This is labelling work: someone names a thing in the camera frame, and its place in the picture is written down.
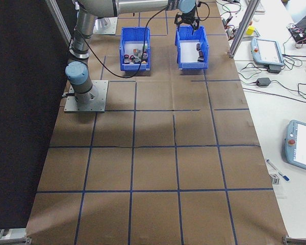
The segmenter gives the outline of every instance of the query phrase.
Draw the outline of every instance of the grid of blue tape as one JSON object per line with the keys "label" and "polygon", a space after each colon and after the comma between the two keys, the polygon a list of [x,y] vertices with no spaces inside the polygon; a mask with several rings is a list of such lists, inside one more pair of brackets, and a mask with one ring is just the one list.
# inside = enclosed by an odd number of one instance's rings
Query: grid of blue tape
{"label": "grid of blue tape", "polygon": [[[166,28],[167,28],[167,34],[168,34],[168,19],[171,19],[172,17],[168,17],[167,13],[165,13],[165,17],[157,17],[157,18],[165,18],[166,19]],[[140,25],[140,13],[139,16],[137,17],[138,19],[138,25]],[[103,72],[104,68],[101,70],[101,76],[100,79],[103,77]],[[204,82],[206,85],[207,93],[208,96],[210,97],[209,94],[209,82],[218,82],[218,81],[239,81],[238,79],[233,79],[233,80],[208,80],[206,77],[206,72],[204,70],[204,81],[193,81],[193,82]],[[217,135],[217,130],[216,130],[216,124],[214,120],[214,113],[213,111],[219,111],[219,110],[248,110],[248,108],[229,108],[229,109],[214,109],[212,108],[211,101],[209,100],[209,106],[211,110],[211,115],[212,115],[212,122],[213,122],[213,127],[214,127],[214,133],[215,133],[215,138],[216,138],[216,145],[177,145],[176,143],[176,131],[175,131],[175,115],[173,115],[173,134],[174,134],[174,145],[166,145],[166,146],[141,146],[138,148],[174,148],[175,150],[175,163],[176,163],[176,179],[177,179],[177,190],[133,190],[133,170],[134,170],[134,151],[135,151],[135,126],[136,126],[136,112],[138,111],[199,111],[199,110],[137,110],[136,109],[136,102],[137,102],[137,82],[135,81],[110,81],[110,82],[134,82],[135,83],[135,101],[134,101],[134,110],[108,110],[108,111],[132,111],[134,112],[134,122],[133,122],[133,140],[132,140],[132,161],[131,161],[131,183],[130,183],[130,190],[86,190],[86,183],[87,183],[87,177],[88,177],[88,170],[89,170],[89,165],[90,165],[90,159],[91,159],[91,153],[93,148],[117,148],[117,146],[93,146],[93,140],[94,140],[94,132],[95,132],[95,126],[96,126],[96,121],[97,121],[97,113],[95,115],[94,119],[94,125],[93,125],[93,130],[92,130],[92,138],[91,138],[91,144],[89,146],[51,146],[50,148],[89,148],[89,156],[88,156],[88,161],[87,161],[87,167],[86,167],[86,173],[85,173],[85,181],[84,181],[84,187],[83,190],[76,190],[76,191],[38,191],[37,193],[81,193],[82,194],[82,199],[81,199],[81,205],[80,205],[80,210],[79,210],[79,216],[78,216],[78,222],[77,222],[77,227],[76,227],[76,232],[75,232],[75,238],[74,238],[74,245],[77,245],[77,240],[78,240],[78,234],[79,234],[79,228],[80,228],[80,223],[81,223],[81,217],[82,217],[82,209],[83,209],[83,204],[84,204],[84,197],[86,193],[130,193],[130,201],[129,201],[129,226],[128,226],[128,245],[131,245],[131,226],[132,226],[132,201],[133,201],[133,193],[154,193],[154,192],[177,192],[178,195],[178,210],[179,210],[179,222],[180,222],[180,234],[181,234],[181,244],[184,245],[184,235],[183,235],[183,226],[182,226],[182,209],[181,209],[181,193],[182,192],[213,192],[213,191],[224,191],[226,194],[226,200],[227,200],[227,205],[228,205],[228,211],[229,211],[229,217],[231,221],[231,226],[233,230],[233,235],[234,235],[234,240],[235,240],[235,245],[238,245],[237,241],[237,235],[236,235],[236,229],[235,229],[235,224],[234,224],[234,219],[232,215],[232,210],[231,210],[231,205],[230,205],[230,199],[228,193],[231,191],[268,191],[268,190],[273,190],[273,188],[236,188],[236,189],[228,189],[227,184],[226,184],[226,179],[225,179],[225,173],[224,173],[224,167],[223,167],[223,162],[222,162],[222,156],[221,156],[221,147],[233,147],[233,146],[256,146],[254,144],[232,144],[232,145],[221,145],[219,144],[218,141],[218,135]],[[218,154],[219,154],[219,160],[220,160],[220,165],[221,165],[221,171],[222,171],[222,177],[223,177],[223,183],[224,183],[224,188],[223,189],[180,189],[180,183],[179,183],[179,169],[178,169],[178,156],[177,156],[177,149],[178,148],[192,148],[192,147],[217,147],[218,149]]]}

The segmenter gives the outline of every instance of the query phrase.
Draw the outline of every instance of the aluminum frame post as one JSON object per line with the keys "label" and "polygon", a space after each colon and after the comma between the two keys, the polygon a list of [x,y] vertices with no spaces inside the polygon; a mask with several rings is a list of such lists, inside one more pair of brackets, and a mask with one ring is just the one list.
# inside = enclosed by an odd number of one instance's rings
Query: aluminum frame post
{"label": "aluminum frame post", "polygon": [[63,18],[61,11],[59,9],[59,6],[56,2],[56,0],[45,0],[46,5],[48,6],[51,15],[53,17],[53,19],[55,20],[59,31],[62,35],[62,38],[64,39],[66,46],[69,45],[69,41],[71,39],[71,35],[70,32],[68,30],[68,27],[66,25],[65,19]]}
{"label": "aluminum frame post", "polygon": [[246,12],[244,14],[243,20],[239,24],[238,31],[236,32],[234,41],[231,44],[230,51],[228,55],[230,58],[233,58],[239,48],[241,40],[245,35],[245,32],[249,26],[250,21],[253,19],[255,11],[260,3],[260,0],[251,0],[247,6]]}
{"label": "aluminum frame post", "polygon": [[306,245],[306,239],[294,239],[288,236],[283,237],[284,245]]}

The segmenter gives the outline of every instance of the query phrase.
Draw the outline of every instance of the metal bracket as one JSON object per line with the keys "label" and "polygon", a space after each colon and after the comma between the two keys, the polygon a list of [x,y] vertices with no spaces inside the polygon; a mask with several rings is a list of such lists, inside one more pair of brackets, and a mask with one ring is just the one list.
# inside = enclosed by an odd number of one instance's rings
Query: metal bracket
{"label": "metal bracket", "polygon": [[294,239],[288,236],[283,237],[284,245],[306,245],[306,239]]}
{"label": "metal bracket", "polygon": [[[93,80],[93,86],[97,88],[98,96],[88,104],[80,104],[76,101],[75,96],[67,97],[64,112],[65,113],[83,113],[83,112],[99,112],[104,113],[106,109],[106,100],[108,92],[107,80]],[[74,89],[70,87],[69,94],[74,94]]]}
{"label": "metal bracket", "polygon": [[0,245],[31,245],[31,239],[20,238],[20,239],[7,239],[7,240],[0,240]]}
{"label": "metal bracket", "polygon": [[116,35],[118,17],[97,19],[95,21],[93,34],[98,35]]}

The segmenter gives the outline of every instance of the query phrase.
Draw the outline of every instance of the power adapter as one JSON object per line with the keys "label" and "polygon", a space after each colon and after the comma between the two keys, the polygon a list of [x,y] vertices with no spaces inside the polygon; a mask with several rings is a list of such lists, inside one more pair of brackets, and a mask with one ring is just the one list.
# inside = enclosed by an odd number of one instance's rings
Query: power adapter
{"label": "power adapter", "polygon": [[281,71],[281,66],[279,65],[269,65],[269,68],[267,68],[267,72],[269,73],[279,74],[280,71]]}
{"label": "power adapter", "polygon": [[267,87],[271,83],[271,80],[269,78],[258,78],[256,80],[256,85],[259,87]]}

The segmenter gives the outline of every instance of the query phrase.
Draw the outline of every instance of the tablet screen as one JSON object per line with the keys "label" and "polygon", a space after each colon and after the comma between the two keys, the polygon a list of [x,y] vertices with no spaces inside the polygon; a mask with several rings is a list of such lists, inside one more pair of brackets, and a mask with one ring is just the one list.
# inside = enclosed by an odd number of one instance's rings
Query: tablet screen
{"label": "tablet screen", "polygon": [[306,165],[306,126],[297,124],[296,154],[294,161]]}
{"label": "tablet screen", "polygon": [[278,55],[276,42],[267,40],[257,40],[261,60],[264,62],[281,63]]}

